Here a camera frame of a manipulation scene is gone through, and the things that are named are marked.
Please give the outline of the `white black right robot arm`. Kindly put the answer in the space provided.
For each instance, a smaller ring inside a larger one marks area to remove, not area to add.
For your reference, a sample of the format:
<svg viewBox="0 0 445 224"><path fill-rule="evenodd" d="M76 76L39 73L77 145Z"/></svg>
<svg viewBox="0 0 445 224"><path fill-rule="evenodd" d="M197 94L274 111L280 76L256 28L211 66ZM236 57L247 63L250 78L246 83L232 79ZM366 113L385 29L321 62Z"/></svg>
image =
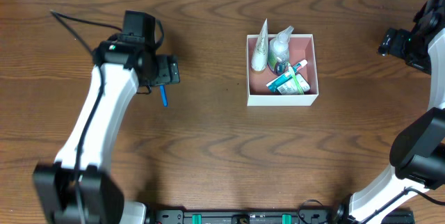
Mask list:
<svg viewBox="0 0 445 224"><path fill-rule="evenodd" d="M430 75L428 110L393 142L389 165L366 188L348 196L333 223L381 223L404 202L444 185L444 0L427 0L411 31L390 28L378 47Z"/></svg>

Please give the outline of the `blue disposable razor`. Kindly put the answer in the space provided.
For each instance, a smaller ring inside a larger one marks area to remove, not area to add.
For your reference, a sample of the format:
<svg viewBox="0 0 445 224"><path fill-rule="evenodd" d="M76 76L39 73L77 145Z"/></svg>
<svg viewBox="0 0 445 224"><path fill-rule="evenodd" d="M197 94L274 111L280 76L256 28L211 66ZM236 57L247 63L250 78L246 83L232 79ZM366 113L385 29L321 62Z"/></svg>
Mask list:
<svg viewBox="0 0 445 224"><path fill-rule="evenodd" d="M168 97L166 94L166 89L164 85L160 85L159 86L159 90L161 92L161 98L162 98L162 102L163 102L163 106L164 107L168 107Z"/></svg>

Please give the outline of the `white shampoo tube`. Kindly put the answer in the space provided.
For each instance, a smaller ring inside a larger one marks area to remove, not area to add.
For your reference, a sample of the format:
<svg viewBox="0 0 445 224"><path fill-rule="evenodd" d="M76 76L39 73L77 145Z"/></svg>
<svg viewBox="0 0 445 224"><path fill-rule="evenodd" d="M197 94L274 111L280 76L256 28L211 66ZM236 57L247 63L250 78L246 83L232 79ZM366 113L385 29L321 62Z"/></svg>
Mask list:
<svg viewBox="0 0 445 224"><path fill-rule="evenodd" d="M263 72L268 59L268 19L261 28L251 60L251 68L255 72Z"/></svg>

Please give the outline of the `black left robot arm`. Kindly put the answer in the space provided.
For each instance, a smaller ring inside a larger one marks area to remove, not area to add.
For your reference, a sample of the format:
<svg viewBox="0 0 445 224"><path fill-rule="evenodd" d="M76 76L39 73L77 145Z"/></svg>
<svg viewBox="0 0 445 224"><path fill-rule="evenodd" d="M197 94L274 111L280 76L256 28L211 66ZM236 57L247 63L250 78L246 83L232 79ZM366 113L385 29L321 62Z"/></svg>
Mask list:
<svg viewBox="0 0 445 224"><path fill-rule="evenodd" d="M33 172L48 223L145 223L147 206L127 201L110 176L127 107L140 87L180 82L177 57L156 54L163 38L116 33L91 51L94 67L85 103L53 164Z"/></svg>

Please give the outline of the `green Colgate toothpaste tube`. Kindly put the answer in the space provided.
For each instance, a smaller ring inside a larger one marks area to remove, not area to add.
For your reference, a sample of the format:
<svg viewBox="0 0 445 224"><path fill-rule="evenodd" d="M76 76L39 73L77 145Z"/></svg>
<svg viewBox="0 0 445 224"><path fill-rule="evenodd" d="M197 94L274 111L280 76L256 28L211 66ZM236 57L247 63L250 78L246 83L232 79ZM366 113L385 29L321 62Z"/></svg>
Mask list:
<svg viewBox="0 0 445 224"><path fill-rule="evenodd" d="M307 61L302 60L292 67L293 67L294 71L296 72L296 74L300 74L299 71L302 68L304 68L306 65L307 65ZM286 81L288 81L290 78L292 78L290 72L286 71L284 74L281 74L280 76L278 76L278 78L267 83L266 86L272 93L279 93L277 88L279 86L281 86L283 83L285 83Z"/></svg>

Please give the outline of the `green white toothbrush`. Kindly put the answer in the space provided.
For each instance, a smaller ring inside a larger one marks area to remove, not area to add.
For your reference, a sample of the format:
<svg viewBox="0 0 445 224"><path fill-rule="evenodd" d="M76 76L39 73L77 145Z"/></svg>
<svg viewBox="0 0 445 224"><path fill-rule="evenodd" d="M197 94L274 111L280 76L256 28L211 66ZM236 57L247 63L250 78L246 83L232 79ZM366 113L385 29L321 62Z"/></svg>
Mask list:
<svg viewBox="0 0 445 224"><path fill-rule="evenodd" d="M298 80L296 79L296 72L294 71L293 67L290 63L288 63L288 71L291 74L293 85L295 86L295 91L298 95L303 95L304 90L302 89L301 85L299 84Z"/></svg>

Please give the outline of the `clear mouthwash bottle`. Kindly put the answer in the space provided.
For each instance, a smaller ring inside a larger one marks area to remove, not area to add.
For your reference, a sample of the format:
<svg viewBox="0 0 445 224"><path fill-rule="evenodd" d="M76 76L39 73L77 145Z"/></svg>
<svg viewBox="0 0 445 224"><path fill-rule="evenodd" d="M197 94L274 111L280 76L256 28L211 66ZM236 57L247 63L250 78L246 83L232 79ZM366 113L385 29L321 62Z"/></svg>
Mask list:
<svg viewBox="0 0 445 224"><path fill-rule="evenodd" d="M281 75L289 62L289 41L293 30L294 27L289 26L269 42L267 64L276 75Z"/></svg>

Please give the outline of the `green white soap packet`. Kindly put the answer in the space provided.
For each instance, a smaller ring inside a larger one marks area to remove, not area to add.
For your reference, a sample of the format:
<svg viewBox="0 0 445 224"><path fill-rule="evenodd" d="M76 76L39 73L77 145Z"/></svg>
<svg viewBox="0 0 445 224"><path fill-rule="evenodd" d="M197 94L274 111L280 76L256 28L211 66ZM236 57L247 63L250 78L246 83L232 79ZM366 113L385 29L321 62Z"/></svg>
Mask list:
<svg viewBox="0 0 445 224"><path fill-rule="evenodd" d="M296 79L304 90L304 94L310 91L310 85L301 74L297 74ZM279 86L277 90L281 95L298 95L295 91L295 86L293 85L292 78Z"/></svg>

